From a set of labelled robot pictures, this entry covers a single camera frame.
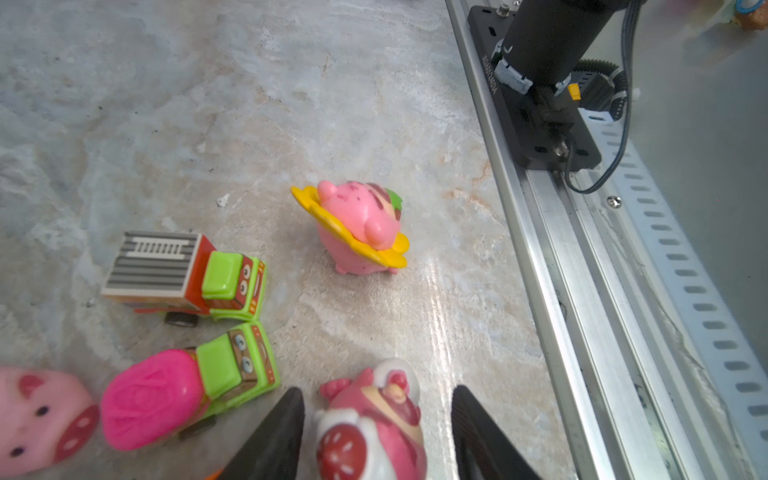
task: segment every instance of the black cylinder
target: black cylinder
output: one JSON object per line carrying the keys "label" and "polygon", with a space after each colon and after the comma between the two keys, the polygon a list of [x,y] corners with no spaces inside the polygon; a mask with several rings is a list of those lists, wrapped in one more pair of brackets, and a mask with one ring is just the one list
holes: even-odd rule
{"label": "black cylinder", "polygon": [[596,2],[524,0],[504,37],[504,59],[534,84],[563,81],[614,10]]}

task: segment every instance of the pink figurine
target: pink figurine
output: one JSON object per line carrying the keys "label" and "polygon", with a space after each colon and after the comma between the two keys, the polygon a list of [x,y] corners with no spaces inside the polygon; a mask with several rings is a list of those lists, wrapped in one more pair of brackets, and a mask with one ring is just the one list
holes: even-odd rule
{"label": "pink figurine", "polygon": [[[400,231],[401,200],[394,192],[376,184],[347,182],[337,186],[324,180],[317,186],[317,196],[320,206],[339,219],[357,240],[374,250],[387,250],[395,244]],[[385,270],[397,273],[396,268],[361,257],[319,224],[317,232],[336,262],[336,271],[342,275],[368,275]]]}
{"label": "pink figurine", "polygon": [[68,373],[0,367],[0,477],[32,472],[82,448],[98,407]]}
{"label": "pink figurine", "polygon": [[320,393],[330,401],[315,415],[323,480],[424,480],[419,381],[407,362],[385,360]]}

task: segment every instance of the brown object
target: brown object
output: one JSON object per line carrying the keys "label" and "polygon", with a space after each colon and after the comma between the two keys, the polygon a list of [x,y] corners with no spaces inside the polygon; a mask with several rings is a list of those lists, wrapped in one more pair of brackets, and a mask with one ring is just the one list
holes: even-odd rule
{"label": "brown object", "polygon": [[768,2],[751,13],[736,13],[736,20],[745,31],[765,30],[768,28]]}

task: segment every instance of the cartoon eyes sticker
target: cartoon eyes sticker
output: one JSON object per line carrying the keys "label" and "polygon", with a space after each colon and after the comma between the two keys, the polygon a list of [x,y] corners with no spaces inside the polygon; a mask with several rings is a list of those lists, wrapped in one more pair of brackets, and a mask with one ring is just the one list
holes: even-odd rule
{"label": "cartoon eyes sticker", "polygon": [[237,348],[239,348],[241,352],[248,347],[248,344],[245,342],[245,337],[243,337],[242,335],[235,336],[235,344],[237,345]]}
{"label": "cartoon eyes sticker", "polygon": [[243,357],[243,371],[245,373],[253,373],[253,362],[248,357]]}

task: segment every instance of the metal screw head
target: metal screw head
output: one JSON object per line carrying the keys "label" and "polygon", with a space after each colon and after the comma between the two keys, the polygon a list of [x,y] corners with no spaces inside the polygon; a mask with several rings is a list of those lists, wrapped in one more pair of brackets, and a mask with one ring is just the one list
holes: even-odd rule
{"label": "metal screw head", "polygon": [[498,6],[498,9],[496,10],[496,15],[500,17],[508,17],[509,16],[509,5],[502,3]]}
{"label": "metal screw head", "polygon": [[621,208],[621,197],[611,195],[606,201],[608,202],[608,206],[611,208]]}

